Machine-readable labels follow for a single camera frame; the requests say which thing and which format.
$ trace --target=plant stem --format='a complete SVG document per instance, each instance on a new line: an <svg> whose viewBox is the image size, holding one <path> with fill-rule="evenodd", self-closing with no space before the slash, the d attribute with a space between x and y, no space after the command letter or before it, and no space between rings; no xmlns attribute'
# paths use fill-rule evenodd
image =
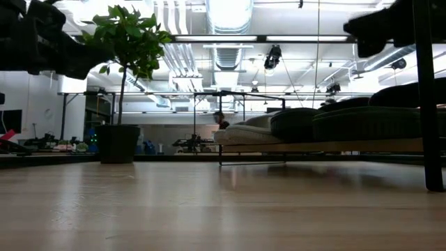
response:
<svg viewBox="0 0 446 251"><path fill-rule="evenodd" d="M124 66L123 81L121 82L121 96L119 97L118 126L121 124L123 118L123 99L124 99L124 87L126 79L127 79L127 66Z"/></svg>

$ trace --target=wooden floor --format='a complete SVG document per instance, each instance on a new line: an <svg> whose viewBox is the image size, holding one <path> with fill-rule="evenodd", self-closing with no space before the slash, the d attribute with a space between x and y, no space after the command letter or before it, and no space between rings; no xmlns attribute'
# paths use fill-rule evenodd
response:
<svg viewBox="0 0 446 251"><path fill-rule="evenodd" d="M0 170L0 249L446 250L423 169L367 162Z"/></svg>

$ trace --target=black plant pot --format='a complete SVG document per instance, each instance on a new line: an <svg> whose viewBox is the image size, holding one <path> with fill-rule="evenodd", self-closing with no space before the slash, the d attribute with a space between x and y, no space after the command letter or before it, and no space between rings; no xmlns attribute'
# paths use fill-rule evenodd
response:
<svg viewBox="0 0 446 251"><path fill-rule="evenodd" d="M128 164L133 162L139 128L130 125L101 125L96 127L98 148L102 164Z"/></svg>

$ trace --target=person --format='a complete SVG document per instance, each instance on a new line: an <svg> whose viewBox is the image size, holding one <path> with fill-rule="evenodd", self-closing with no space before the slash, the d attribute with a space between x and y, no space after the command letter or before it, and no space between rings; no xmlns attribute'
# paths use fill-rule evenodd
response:
<svg viewBox="0 0 446 251"><path fill-rule="evenodd" d="M223 112L215 112L214 120L219 125L219 130L224 130L229 126L229 122L224 120Z"/></svg>

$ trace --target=red object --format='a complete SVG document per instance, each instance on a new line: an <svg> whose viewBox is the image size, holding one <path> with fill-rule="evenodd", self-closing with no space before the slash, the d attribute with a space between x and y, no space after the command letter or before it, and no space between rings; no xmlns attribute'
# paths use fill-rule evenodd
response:
<svg viewBox="0 0 446 251"><path fill-rule="evenodd" d="M9 130L6 134L0 137L0 139L9 140L10 138L14 137L15 132L14 130Z"/></svg>

